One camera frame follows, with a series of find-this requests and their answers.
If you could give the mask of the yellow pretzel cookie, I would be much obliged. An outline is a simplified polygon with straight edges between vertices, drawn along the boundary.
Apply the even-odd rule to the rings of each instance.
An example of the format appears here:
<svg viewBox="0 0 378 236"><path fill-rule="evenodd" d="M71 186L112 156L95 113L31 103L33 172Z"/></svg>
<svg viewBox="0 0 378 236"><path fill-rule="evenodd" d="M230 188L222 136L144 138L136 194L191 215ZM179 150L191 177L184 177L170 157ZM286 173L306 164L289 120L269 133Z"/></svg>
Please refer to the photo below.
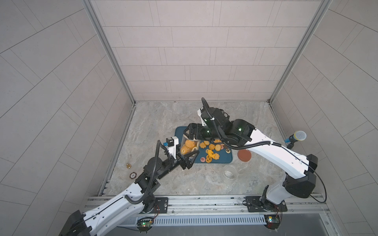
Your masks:
<svg viewBox="0 0 378 236"><path fill-rule="evenodd" d="M213 160L212 157L210 157L210 156L206 156L206 159L205 159L206 163L211 163L212 160Z"/></svg>

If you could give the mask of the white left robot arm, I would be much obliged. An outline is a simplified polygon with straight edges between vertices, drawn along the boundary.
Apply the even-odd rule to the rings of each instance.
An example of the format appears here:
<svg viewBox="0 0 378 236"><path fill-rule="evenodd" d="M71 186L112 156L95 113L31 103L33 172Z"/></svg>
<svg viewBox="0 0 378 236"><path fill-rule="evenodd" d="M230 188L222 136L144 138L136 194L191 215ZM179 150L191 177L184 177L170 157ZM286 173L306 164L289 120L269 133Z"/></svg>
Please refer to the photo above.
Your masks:
<svg viewBox="0 0 378 236"><path fill-rule="evenodd" d="M143 173L127 187L104 204L81 213L72 213L61 236L104 236L126 219L154 207L153 193L159 188L159 179L176 167L190 169L199 154L199 140L186 140L179 144L171 137L165 143L157 142L155 155L144 166Z"/></svg>

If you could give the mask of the jar with beige lid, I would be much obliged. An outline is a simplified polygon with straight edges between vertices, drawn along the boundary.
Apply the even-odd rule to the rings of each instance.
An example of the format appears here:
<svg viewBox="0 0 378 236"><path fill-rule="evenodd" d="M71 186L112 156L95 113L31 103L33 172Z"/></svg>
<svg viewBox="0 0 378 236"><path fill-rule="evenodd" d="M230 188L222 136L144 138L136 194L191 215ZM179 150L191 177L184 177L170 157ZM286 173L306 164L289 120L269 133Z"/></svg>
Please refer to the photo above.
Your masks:
<svg viewBox="0 0 378 236"><path fill-rule="evenodd" d="M187 135L183 134L182 141L180 145L181 155L185 155L194 151L199 150L200 140L191 140Z"/></svg>

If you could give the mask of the terracotta jar lid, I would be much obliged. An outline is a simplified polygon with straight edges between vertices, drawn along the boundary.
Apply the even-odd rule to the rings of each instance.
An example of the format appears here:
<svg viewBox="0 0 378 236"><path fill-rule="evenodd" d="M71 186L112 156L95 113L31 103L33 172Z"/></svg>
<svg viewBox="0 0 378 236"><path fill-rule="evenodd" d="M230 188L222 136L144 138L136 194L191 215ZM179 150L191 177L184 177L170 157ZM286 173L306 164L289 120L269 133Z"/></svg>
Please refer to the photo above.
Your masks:
<svg viewBox="0 0 378 236"><path fill-rule="evenodd" d="M237 156L238 156L239 160L241 160L242 162L249 162L252 158L251 152L249 150L246 150L246 149L239 150L237 152Z"/></svg>

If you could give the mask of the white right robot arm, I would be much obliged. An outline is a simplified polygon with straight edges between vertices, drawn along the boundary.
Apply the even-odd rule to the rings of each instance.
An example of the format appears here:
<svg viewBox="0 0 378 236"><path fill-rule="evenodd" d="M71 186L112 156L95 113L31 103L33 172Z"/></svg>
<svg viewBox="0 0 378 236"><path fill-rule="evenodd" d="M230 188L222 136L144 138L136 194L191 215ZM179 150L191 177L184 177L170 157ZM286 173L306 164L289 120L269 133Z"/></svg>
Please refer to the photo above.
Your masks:
<svg viewBox="0 0 378 236"><path fill-rule="evenodd" d="M273 211L290 196L309 198L320 176L316 172L318 158L309 154L304 156L284 145L273 141L241 119L230 121L222 109L210 107L205 98L198 115L201 123L191 123L184 130L184 137L191 141L220 140L232 150L252 151L285 171L285 176L273 185L265 187L260 199L251 205L265 211Z"/></svg>

